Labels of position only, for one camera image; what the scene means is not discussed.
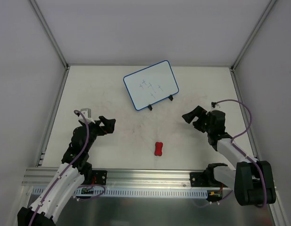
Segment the blue-framed whiteboard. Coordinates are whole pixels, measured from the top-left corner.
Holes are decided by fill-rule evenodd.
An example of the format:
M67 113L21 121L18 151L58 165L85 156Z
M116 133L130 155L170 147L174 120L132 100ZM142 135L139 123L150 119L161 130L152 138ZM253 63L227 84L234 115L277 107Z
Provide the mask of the blue-framed whiteboard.
M135 110L140 111L179 92L171 64L161 61L123 77Z

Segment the red bone-shaped eraser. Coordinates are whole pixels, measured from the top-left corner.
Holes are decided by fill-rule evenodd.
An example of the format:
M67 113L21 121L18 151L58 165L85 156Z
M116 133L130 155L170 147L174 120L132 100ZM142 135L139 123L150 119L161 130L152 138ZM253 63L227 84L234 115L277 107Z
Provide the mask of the red bone-shaped eraser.
M162 148L163 148L163 143L162 142L156 142L155 143L155 156L162 156Z

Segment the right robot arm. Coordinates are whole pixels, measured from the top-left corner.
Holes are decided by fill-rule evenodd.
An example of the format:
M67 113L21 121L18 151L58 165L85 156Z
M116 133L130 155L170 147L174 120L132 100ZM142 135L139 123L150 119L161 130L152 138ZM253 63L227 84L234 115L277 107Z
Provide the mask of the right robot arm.
M224 185L234 192L241 206L264 207L276 201L272 168L269 162L248 156L225 130L225 113L206 111L197 106L182 115L186 123L206 133L209 145L224 156L234 167L225 163L211 163L196 178L190 178L191 186L218 187Z

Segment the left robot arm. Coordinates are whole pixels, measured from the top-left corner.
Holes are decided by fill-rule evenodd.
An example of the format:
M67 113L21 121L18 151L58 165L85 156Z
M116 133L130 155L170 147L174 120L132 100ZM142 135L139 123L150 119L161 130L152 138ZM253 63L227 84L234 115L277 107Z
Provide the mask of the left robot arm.
M81 116L80 126L73 130L69 146L53 179L41 195L29 206L22 207L17 214L19 226L54 226L74 192L81 186L93 187L95 181L92 165L88 163L89 150L99 136L112 134L115 119L99 116L98 120Z

